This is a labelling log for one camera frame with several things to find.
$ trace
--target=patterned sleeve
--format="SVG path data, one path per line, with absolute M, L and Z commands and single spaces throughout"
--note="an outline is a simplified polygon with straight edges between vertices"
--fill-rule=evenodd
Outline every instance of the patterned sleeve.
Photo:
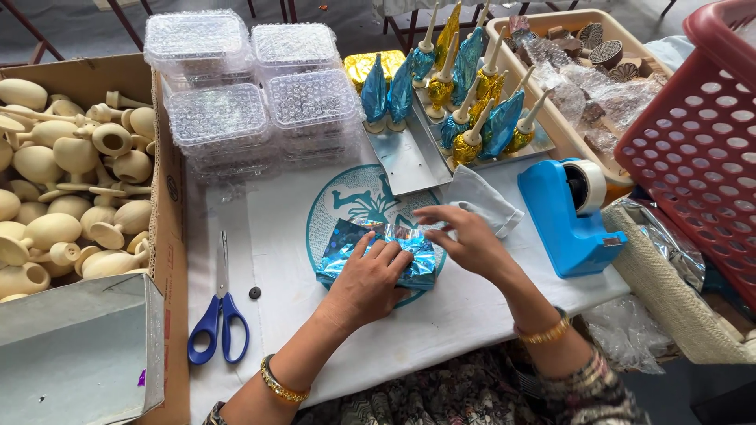
M 210 414 L 207 415 L 205 421 L 202 422 L 202 425 L 226 425 L 226 421 L 223 420 L 221 414 L 219 413 L 223 405 L 225 405 L 224 402 L 215 403 L 215 405 L 212 406 Z
M 557 423 L 571 425 L 650 425 L 606 359 L 593 351 L 590 361 L 568 377 L 541 377 L 549 409 Z

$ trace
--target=tape dispenser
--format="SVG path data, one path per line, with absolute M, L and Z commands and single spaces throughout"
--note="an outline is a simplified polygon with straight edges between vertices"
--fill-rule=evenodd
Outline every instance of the tape dispenser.
M 623 232 L 604 228 L 606 180 L 593 162 L 540 161 L 517 176 L 517 185 L 560 278 L 601 273 L 627 243 Z

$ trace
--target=printed design on cloth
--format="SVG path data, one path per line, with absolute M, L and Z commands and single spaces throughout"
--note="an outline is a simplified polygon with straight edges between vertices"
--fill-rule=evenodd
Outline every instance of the printed design on cloth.
M 320 263 L 338 219 L 361 218 L 407 228 L 440 228 L 440 223 L 433 226 L 419 225 L 412 213 L 414 209 L 439 204 L 438 198 L 431 191 L 395 198 L 386 173 L 379 164 L 356 166 L 342 172 L 323 187 L 307 217 L 305 243 L 312 271 Z M 436 273 L 441 273 L 446 252 L 436 245 L 433 245 L 433 250 Z M 412 290 L 410 296 L 400 301 L 396 307 L 405 306 L 424 293 L 424 290 Z

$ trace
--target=tape roll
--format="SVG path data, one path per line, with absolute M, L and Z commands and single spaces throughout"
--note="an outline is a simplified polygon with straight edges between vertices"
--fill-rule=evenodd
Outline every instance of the tape roll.
M 590 160 L 568 161 L 562 167 L 578 216 L 588 216 L 600 210 L 606 197 L 606 180 L 601 168 Z

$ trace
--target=gold bracelet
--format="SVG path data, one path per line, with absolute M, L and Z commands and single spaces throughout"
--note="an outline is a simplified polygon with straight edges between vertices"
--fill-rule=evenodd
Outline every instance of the gold bracelet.
M 271 373 L 272 357 L 273 354 L 268 355 L 260 362 L 260 374 L 262 375 L 262 379 L 265 381 L 265 383 L 268 384 L 268 388 L 270 388 L 271 391 L 275 392 L 276 396 L 279 396 L 282 399 L 287 400 L 288 402 L 304 402 L 310 396 L 310 390 L 308 389 L 307 392 L 294 392 L 284 388 L 284 386 L 279 384 Z
M 515 324 L 515 333 L 517 336 L 523 340 L 524 342 L 528 344 L 541 344 L 546 343 L 549 341 L 558 340 L 561 338 L 569 328 L 569 316 L 567 315 L 567 312 L 560 309 L 559 307 L 555 307 L 556 310 L 559 312 L 559 315 L 562 316 L 562 320 L 559 321 L 554 327 L 547 330 L 546 332 L 536 333 L 533 335 L 525 335 L 523 334 L 520 329 Z

